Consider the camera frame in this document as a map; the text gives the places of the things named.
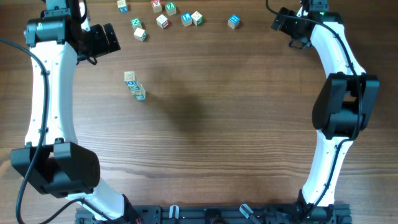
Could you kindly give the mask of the blue-sided picture block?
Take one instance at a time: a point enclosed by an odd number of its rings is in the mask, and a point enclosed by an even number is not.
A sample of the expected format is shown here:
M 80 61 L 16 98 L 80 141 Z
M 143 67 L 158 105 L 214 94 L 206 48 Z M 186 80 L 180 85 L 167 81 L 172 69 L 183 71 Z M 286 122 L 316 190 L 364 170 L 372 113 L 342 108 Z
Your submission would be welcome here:
M 135 71 L 124 72 L 124 82 L 127 86 L 137 85 L 137 78 L 136 78 Z

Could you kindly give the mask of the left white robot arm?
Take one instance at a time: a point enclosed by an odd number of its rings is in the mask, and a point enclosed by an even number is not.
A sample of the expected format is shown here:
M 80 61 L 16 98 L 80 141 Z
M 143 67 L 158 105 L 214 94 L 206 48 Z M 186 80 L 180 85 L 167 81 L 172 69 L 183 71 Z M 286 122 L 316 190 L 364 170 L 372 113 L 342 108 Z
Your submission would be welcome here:
M 42 195 L 79 203 L 96 222 L 142 223 L 127 197 L 100 177 L 97 155 L 78 144 L 73 124 L 76 66 L 120 49 L 111 24 L 90 25 L 85 1 L 51 0 L 28 22 L 23 51 L 32 59 L 33 92 L 25 146 L 11 164 Z

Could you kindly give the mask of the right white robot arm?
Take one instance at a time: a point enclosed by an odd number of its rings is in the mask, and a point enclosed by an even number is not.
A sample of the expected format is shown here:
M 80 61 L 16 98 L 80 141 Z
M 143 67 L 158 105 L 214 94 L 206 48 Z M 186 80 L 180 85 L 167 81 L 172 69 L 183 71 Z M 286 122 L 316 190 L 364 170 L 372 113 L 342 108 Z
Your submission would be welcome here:
M 341 16 L 328 1 L 301 1 L 298 12 L 285 7 L 272 11 L 271 27 L 299 42 L 299 49 L 314 47 L 326 81 L 312 109 L 317 146 L 310 174 L 298 201 L 303 222 L 330 219 L 335 213 L 335 187 L 343 162 L 359 133 L 369 123 L 379 79 L 360 66 L 345 37 Z

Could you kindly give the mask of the green base tower block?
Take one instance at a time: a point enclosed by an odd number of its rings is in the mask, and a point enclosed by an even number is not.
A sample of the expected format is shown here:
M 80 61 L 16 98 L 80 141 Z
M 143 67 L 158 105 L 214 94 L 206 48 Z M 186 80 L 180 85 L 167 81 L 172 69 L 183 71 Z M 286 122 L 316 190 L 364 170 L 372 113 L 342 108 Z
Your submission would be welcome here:
M 145 96 L 144 95 L 134 95 L 136 100 L 145 100 Z

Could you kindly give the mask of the blue K wooden block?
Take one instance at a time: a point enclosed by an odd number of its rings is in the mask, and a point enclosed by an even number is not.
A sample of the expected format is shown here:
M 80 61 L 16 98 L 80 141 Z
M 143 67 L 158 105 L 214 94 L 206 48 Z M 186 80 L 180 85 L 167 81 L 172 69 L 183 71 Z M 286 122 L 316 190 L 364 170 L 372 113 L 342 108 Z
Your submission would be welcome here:
M 142 95 L 142 96 L 145 96 L 145 95 L 146 95 L 145 89 L 131 90 L 131 93 L 132 93 L 133 95 Z

